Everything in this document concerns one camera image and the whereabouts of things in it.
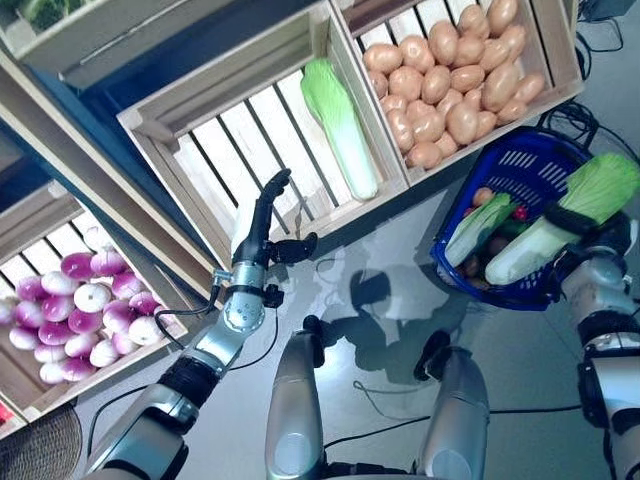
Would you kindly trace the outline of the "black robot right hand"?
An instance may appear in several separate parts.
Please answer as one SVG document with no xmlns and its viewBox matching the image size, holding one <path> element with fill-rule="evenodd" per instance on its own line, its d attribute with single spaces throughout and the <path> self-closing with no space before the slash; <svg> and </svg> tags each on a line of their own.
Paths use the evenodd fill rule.
<svg viewBox="0 0 640 480">
<path fill-rule="evenodd" d="M 558 202 L 551 202 L 545 206 L 543 216 L 552 225 L 578 235 L 584 247 L 607 247 L 621 255 L 625 255 L 636 244 L 639 235 L 639 223 L 622 211 L 598 224 L 591 217 L 563 208 Z"/>
</svg>

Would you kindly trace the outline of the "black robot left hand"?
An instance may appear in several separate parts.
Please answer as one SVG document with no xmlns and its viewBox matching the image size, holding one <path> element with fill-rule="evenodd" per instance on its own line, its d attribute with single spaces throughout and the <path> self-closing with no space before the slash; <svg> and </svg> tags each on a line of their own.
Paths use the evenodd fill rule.
<svg viewBox="0 0 640 480">
<path fill-rule="evenodd" d="M 291 170 L 285 168 L 274 175 L 264 186 L 255 201 L 254 213 L 246 237 L 240 242 L 232 256 L 232 265 L 249 262 L 264 268 L 269 263 L 295 264 L 309 259 L 318 244 L 318 235 L 309 233 L 304 239 L 270 240 L 271 217 L 274 201 L 290 182 Z"/>
</svg>

